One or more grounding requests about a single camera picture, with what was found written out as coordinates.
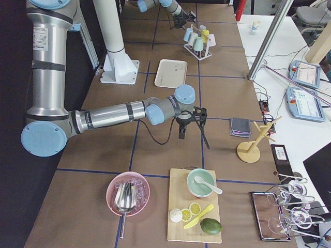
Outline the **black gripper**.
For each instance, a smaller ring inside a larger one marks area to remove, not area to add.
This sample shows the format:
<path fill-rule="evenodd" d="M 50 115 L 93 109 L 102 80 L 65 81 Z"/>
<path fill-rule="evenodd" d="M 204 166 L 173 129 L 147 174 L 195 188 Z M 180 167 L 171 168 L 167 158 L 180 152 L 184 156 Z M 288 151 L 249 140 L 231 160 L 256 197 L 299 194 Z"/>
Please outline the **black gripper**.
<path fill-rule="evenodd" d="M 174 17 L 174 27 L 177 29 L 185 29 L 185 24 L 186 24 L 186 19 L 185 19 L 185 14 L 183 11 L 180 13 L 175 13 Z"/>
<path fill-rule="evenodd" d="M 189 111 L 182 111 L 182 113 L 176 117 L 176 121 L 179 124 L 178 138 L 184 140 L 186 126 L 193 121 L 192 114 Z"/>

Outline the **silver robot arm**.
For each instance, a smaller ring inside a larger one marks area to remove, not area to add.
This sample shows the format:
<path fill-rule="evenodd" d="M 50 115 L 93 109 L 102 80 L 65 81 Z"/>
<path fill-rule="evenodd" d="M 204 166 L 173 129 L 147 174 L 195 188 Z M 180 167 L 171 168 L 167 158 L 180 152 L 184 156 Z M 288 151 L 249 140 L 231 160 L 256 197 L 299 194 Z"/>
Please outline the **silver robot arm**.
<path fill-rule="evenodd" d="M 90 41 L 79 1 L 27 1 L 26 13 L 33 23 L 33 104 L 26 112 L 21 143 L 31 154 L 50 157 L 59 153 L 67 141 L 87 130 L 114 126 L 147 118 L 158 125 L 174 118 L 180 131 L 196 121 L 195 91 L 181 85 L 173 95 L 151 97 L 136 102 L 96 110 L 65 109 L 67 32 L 80 25 L 80 34 L 94 67 L 98 57 Z"/>
<path fill-rule="evenodd" d="M 175 28 L 184 28 L 187 23 L 185 16 L 186 13 L 182 7 L 175 0 L 138 0 L 137 6 L 141 12 L 146 12 L 149 9 L 161 5 L 173 17 Z"/>

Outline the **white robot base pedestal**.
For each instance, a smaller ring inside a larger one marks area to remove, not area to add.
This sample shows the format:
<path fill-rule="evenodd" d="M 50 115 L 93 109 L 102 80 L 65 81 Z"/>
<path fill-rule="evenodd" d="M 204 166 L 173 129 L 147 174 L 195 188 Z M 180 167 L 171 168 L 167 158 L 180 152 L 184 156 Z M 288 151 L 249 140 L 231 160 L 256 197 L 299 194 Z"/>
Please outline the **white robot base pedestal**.
<path fill-rule="evenodd" d="M 116 2 L 96 0 L 93 3 L 107 50 L 100 81 L 135 84 L 140 62 L 132 60 L 125 51 Z"/>

